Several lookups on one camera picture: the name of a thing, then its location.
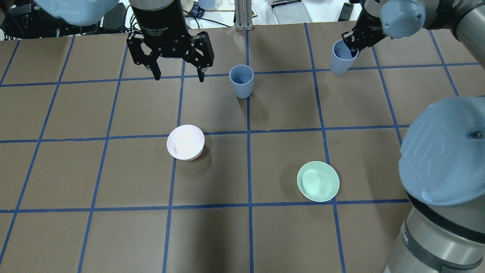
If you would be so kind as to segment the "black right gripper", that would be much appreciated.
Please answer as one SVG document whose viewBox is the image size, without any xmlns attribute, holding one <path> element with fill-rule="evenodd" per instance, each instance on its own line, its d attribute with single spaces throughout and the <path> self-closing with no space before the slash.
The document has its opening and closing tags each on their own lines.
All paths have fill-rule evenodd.
<svg viewBox="0 0 485 273">
<path fill-rule="evenodd" d="M 386 37 L 380 18 L 369 14 L 366 10 L 361 11 L 352 30 L 342 34 L 345 45 L 350 52 L 353 52 L 353 58 L 357 57 L 360 51 L 376 45 Z"/>
</svg>

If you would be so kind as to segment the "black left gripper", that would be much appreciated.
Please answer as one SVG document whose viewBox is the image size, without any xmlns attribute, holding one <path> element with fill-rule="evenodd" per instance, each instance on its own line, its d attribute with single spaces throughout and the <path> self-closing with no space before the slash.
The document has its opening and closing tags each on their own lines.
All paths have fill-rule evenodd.
<svg viewBox="0 0 485 273">
<path fill-rule="evenodd" d="M 192 64 L 199 82 L 214 63 L 214 52 L 206 31 L 189 34 L 180 0 L 130 0 L 139 31 L 132 31 L 127 45 L 134 64 L 151 69 L 161 78 L 159 57 L 181 58 Z"/>
</svg>

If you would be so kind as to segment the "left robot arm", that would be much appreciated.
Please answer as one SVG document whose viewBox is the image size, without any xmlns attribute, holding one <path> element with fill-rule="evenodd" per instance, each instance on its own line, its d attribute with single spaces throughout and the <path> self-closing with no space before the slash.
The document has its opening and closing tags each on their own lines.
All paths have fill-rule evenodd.
<svg viewBox="0 0 485 273">
<path fill-rule="evenodd" d="M 38 0 L 36 3 L 48 14 L 76 26 L 88 26 L 100 21 L 113 9 L 117 0 Z M 214 52 L 206 31 L 189 34 L 179 0 L 131 0 L 139 30 L 131 30 L 127 46 L 136 65 L 149 69 L 155 80 L 161 77 L 157 60 L 180 58 L 192 64 L 199 81 L 213 66 Z"/>
</svg>

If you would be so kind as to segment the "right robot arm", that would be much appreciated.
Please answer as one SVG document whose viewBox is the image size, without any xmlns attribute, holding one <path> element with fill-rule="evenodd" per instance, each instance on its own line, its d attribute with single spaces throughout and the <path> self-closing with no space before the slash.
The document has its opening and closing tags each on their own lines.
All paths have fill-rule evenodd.
<svg viewBox="0 0 485 273">
<path fill-rule="evenodd" d="M 386 37 L 449 29 L 484 65 L 483 0 L 361 0 L 352 57 Z M 484 97 L 424 109 L 401 144 L 399 175 L 411 203 L 383 272 L 476 273 L 484 264 Z"/>
</svg>

